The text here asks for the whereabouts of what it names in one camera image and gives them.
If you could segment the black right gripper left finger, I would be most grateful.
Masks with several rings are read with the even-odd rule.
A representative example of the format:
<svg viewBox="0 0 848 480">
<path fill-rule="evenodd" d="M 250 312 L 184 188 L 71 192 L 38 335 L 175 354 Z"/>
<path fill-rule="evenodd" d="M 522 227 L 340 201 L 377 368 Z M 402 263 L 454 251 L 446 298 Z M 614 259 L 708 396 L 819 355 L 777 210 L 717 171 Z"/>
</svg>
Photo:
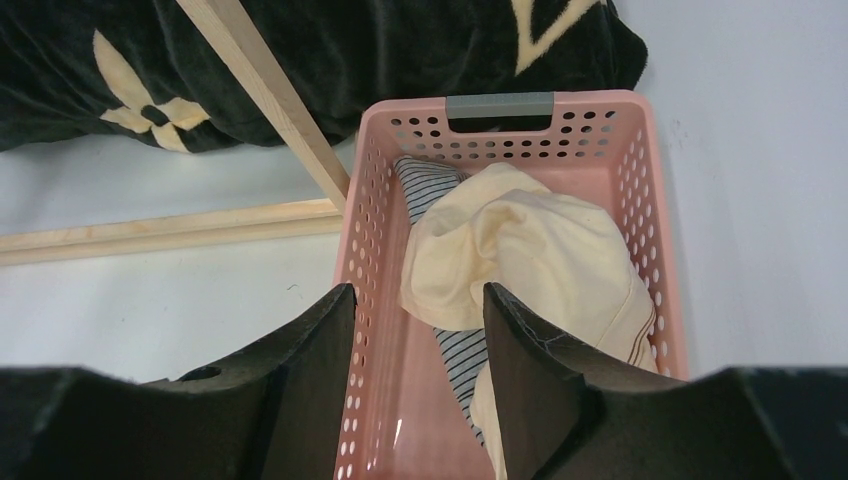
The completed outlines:
<svg viewBox="0 0 848 480">
<path fill-rule="evenodd" d="M 340 284 L 298 318 L 176 380 L 81 367 L 1 372 L 5 479 L 328 479 L 356 297 Z"/>
</svg>

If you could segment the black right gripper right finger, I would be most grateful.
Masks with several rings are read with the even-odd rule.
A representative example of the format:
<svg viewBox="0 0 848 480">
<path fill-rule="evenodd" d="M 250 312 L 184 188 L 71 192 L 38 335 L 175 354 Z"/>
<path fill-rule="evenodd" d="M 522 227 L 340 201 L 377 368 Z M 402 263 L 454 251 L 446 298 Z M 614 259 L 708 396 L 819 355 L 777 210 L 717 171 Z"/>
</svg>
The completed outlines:
<svg viewBox="0 0 848 480">
<path fill-rule="evenodd" d="M 679 381 L 619 361 L 484 288 L 512 479 L 843 479 L 847 371 L 736 366 Z"/>
</svg>

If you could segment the grey striped underwear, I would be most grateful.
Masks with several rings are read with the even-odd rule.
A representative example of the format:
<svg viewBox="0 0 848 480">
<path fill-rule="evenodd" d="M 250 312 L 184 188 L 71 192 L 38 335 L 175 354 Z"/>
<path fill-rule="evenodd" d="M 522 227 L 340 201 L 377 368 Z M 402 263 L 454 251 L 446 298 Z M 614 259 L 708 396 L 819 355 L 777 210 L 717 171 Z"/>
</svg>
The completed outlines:
<svg viewBox="0 0 848 480">
<path fill-rule="evenodd" d="M 484 444 L 484 433 L 474 424 L 471 403 L 475 382 L 488 360 L 485 332 L 472 329 L 465 317 L 472 299 L 470 280 L 458 275 L 454 262 L 459 252 L 451 244 L 435 239 L 429 224 L 415 225 L 439 200 L 469 178 L 453 166 L 412 156 L 394 163 L 412 227 L 407 245 L 406 281 L 402 293 L 406 307 L 433 326 L 452 393 L 475 439 Z"/>
</svg>

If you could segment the beige underwear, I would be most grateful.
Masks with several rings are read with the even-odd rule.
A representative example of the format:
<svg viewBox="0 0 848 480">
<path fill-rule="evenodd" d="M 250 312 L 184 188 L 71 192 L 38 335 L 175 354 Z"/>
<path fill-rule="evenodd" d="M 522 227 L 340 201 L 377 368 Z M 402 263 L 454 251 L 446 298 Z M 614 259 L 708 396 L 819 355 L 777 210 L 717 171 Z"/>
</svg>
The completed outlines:
<svg viewBox="0 0 848 480">
<path fill-rule="evenodd" d="M 454 265 L 458 275 L 470 280 L 472 306 L 465 317 L 472 329 L 484 331 L 483 287 L 495 282 L 584 343 L 630 365 L 656 370 L 648 339 L 655 307 L 621 233 L 603 208 L 555 193 L 517 168 L 495 163 L 469 174 L 415 227 L 427 224 L 436 240 L 459 252 Z M 424 322 L 406 307 L 402 293 L 406 254 L 407 246 L 399 303 Z M 505 478 L 488 360 L 475 382 L 471 415 L 484 433 L 481 445 L 496 477 Z"/>
</svg>

